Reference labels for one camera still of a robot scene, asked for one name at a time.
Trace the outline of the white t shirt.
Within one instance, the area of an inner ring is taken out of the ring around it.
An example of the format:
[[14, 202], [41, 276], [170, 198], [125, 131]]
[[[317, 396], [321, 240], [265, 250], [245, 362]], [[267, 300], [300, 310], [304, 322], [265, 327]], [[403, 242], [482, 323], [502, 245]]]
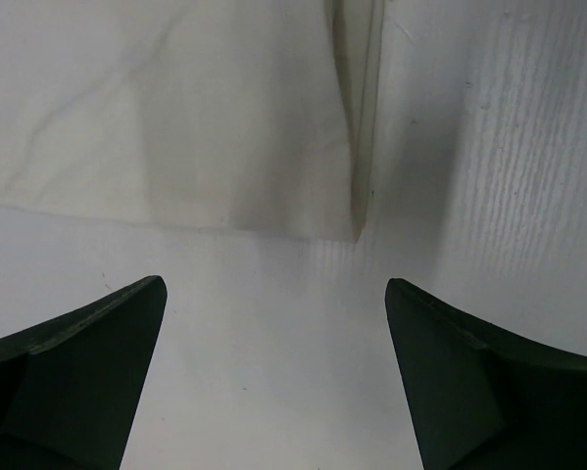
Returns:
[[0, 1], [0, 206], [354, 241], [379, 1]]

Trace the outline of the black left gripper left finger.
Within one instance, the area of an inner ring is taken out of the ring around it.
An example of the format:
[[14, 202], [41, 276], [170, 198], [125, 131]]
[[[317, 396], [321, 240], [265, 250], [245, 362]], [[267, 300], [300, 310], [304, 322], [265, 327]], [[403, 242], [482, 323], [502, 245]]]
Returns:
[[0, 339], [0, 469], [118, 469], [167, 302], [147, 276]]

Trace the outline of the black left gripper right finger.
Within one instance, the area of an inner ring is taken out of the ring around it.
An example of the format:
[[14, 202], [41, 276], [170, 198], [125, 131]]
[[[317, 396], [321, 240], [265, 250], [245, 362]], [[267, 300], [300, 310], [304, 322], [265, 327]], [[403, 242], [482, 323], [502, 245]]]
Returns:
[[448, 305], [405, 279], [385, 291], [426, 469], [587, 469], [587, 356]]

